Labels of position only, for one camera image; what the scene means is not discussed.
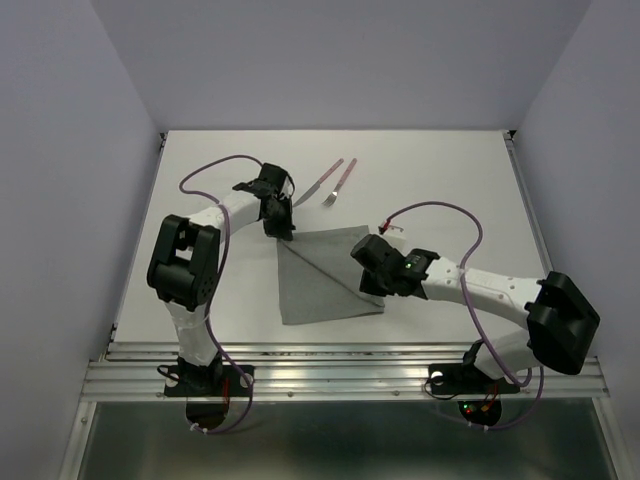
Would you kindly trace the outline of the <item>grey cloth napkin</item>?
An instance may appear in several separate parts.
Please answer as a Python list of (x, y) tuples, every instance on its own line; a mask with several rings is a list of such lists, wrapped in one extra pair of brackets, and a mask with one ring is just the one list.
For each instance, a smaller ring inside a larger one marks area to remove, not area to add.
[(384, 299), (359, 290), (363, 273), (350, 256), (366, 225), (296, 234), (277, 243), (279, 309), (286, 326), (381, 314)]

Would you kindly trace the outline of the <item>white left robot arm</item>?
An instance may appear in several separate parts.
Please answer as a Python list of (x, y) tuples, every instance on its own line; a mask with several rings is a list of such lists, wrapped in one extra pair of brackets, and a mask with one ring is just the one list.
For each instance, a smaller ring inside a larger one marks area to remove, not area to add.
[(147, 270), (147, 284), (164, 302), (179, 342), (178, 361), (190, 368), (188, 382), (199, 393), (215, 392), (222, 382), (220, 349), (212, 339), (209, 311), (223, 267), (230, 238), (260, 222), (267, 237), (293, 239), (295, 184), (283, 168), (263, 163), (255, 179), (241, 182), (223, 199), (186, 188), (213, 203), (187, 217), (169, 215), (161, 223)]

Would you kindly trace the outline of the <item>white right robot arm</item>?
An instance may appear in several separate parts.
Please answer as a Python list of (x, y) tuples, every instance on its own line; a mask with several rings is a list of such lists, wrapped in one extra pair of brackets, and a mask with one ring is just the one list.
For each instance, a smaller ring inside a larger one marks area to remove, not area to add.
[(586, 296), (557, 271), (535, 279), (465, 269), (429, 250), (402, 254), (376, 234), (360, 240), (351, 256), (363, 269), (363, 293), (456, 303), (472, 316), (485, 312), (517, 326), (496, 340), (478, 331), (479, 341), (460, 366), (461, 381), (472, 390), (536, 366), (579, 374), (600, 325)]

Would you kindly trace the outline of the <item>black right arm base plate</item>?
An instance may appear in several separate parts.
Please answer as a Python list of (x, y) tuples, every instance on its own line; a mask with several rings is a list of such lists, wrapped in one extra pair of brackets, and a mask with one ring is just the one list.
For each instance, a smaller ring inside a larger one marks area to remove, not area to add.
[(460, 395), (517, 394), (518, 386), (504, 378), (493, 380), (474, 366), (457, 363), (435, 363), (428, 368), (429, 374), (423, 390), (436, 398), (455, 398)]

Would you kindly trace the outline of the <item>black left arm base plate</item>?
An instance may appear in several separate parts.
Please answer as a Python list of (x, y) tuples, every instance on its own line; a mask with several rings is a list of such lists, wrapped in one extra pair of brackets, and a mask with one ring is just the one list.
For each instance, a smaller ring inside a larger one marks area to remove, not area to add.
[(249, 388), (231, 365), (214, 362), (212, 366), (187, 363), (159, 365), (164, 379), (164, 395), (169, 398), (248, 398)]

